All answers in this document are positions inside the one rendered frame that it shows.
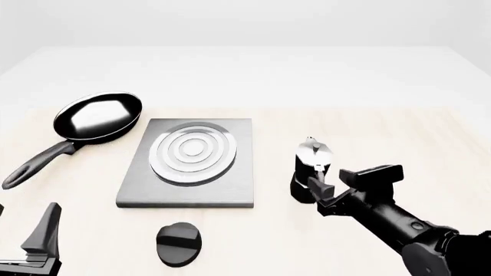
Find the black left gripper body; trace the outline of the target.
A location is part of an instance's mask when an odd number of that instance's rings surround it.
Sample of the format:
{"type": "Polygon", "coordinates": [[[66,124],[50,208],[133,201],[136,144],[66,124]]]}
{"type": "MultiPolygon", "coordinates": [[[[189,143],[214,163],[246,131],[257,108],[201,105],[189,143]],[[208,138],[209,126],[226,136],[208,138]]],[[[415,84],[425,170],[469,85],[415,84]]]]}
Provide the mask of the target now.
{"type": "Polygon", "coordinates": [[[46,258],[43,261],[0,260],[0,276],[57,276],[61,261],[46,258]]]}

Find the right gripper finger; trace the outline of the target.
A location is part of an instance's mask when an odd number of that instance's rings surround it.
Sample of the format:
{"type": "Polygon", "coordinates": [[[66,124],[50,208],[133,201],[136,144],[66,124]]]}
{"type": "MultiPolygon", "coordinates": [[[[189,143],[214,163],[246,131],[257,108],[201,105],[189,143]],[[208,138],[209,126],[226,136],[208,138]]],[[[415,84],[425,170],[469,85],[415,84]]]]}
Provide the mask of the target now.
{"type": "Polygon", "coordinates": [[[334,198],[334,186],[325,184],[312,176],[308,177],[307,187],[316,202],[328,201],[334,198]]]}
{"type": "Polygon", "coordinates": [[[369,189],[376,184],[392,184],[404,179],[402,165],[382,165],[352,172],[340,169],[339,179],[354,189],[369,189]]]}

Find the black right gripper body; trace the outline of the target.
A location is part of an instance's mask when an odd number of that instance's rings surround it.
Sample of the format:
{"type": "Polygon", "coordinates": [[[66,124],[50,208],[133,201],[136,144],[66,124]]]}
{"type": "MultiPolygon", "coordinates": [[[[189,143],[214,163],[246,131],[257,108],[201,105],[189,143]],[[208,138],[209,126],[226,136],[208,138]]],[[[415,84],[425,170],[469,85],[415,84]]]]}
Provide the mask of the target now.
{"type": "Polygon", "coordinates": [[[394,186],[385,183],[367,191],[350,188],[338,197],[317,201],[317,211],[323,216],[355,216],[381,204],[394,204],[394,186]]]}

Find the black and silver moka pot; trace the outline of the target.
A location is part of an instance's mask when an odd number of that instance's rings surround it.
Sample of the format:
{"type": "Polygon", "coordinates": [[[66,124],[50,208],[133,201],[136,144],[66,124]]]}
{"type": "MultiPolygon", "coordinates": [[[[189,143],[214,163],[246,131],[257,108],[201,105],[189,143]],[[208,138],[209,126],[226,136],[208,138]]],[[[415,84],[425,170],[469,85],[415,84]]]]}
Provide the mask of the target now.
{"type": "Polygon", "coordinates": [[[333,152],[326,144],[308,136],[295,152],[295,172],[290,183],[290,195],[301,204],[314,204],[315,197],[308,188],[308,178],[325,183],[332,163],[333,152]]]}

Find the round black stove knob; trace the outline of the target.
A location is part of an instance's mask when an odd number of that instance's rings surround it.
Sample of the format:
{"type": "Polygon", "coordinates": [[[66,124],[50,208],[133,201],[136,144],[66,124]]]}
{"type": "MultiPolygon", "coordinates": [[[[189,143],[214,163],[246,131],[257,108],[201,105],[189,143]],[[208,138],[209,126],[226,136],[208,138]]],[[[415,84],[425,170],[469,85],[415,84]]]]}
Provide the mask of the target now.
{"type": "Polygon", "coordinates": [[[191,264],[203,246],[199,229],[189,222],[176,222],[162,227],[156,236],[159,259],[171,268],[191,264]]]}

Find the flat grey stove plate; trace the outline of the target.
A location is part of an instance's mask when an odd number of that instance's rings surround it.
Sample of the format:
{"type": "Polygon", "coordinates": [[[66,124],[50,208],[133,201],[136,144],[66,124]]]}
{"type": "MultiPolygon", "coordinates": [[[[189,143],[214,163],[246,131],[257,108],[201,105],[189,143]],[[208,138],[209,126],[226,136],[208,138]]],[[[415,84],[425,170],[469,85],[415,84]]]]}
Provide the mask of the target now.
{"type": "Polygon", "coordinates": [[[150,119],[116,205],[250,209],[252,163],[251,119],[150,119]]]}

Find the black frying pan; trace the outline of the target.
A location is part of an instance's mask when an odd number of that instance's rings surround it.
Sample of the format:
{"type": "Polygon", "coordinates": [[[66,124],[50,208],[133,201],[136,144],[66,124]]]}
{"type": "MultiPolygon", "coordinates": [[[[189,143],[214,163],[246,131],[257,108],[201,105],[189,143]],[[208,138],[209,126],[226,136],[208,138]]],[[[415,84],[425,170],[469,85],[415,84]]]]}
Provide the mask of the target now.
{"type": "Polygon", "coordinates": [[[71,156],[83,146],[122,137],[136,125],[142,111],[140,98],[125,91],[104,91],[69,103],[53,121],[54,131],[65,141],[20,165],[3,181],[2,188],[9,190],[28,181],[58,156],[71,156]]]}

